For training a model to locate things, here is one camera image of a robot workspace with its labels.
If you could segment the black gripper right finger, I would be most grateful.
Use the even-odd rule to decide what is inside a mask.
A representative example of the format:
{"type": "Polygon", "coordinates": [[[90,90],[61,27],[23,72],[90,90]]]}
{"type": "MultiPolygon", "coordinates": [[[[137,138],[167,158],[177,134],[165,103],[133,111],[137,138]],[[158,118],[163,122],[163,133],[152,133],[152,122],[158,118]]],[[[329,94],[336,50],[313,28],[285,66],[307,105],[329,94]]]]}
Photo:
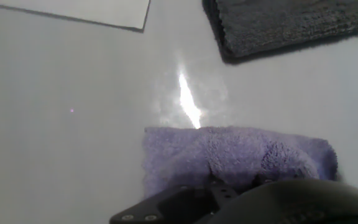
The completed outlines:
{"type": "Polygon", "coordinates": [[[272,179],[269,179],[266,175],[257,174],[252,181],[252,186],[259,187],[270,182],[272,182],[272,179]]]}

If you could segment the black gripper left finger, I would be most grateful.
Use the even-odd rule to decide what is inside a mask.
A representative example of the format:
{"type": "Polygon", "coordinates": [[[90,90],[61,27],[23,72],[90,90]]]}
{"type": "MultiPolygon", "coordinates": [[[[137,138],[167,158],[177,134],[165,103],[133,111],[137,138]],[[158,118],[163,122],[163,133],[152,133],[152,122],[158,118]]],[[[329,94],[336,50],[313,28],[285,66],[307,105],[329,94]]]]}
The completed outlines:
{"type": "Polygon", "coordinates": [[[238,193],[216,177],[178,185],[113,215],[110,224],[207,224],[238,193]]]}

